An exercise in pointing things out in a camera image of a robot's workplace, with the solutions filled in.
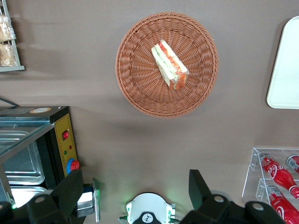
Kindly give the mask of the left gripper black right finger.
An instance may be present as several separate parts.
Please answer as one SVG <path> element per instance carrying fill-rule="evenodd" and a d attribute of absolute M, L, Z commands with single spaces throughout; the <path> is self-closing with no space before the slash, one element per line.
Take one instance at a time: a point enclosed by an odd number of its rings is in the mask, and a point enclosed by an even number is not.
<path fill-rule="evenodd" d="M 193 210 L 182 224 L 283 224 L 276 211 L 263 202 L 241 207 L 221 194 L 213 194 L 198 170 L 189 171 L 189 197 Z"/>

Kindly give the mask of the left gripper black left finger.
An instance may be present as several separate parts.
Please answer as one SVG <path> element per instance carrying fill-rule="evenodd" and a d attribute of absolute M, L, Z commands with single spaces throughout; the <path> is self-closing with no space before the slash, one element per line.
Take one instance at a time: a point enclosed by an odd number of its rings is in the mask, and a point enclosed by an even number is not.
<path fill-rule="evenodd" d="M 83 194 L 82 170 L 71 171 L 49 194 L 39 194 L 26 205 L 31 224 L 67 224 Z"/>

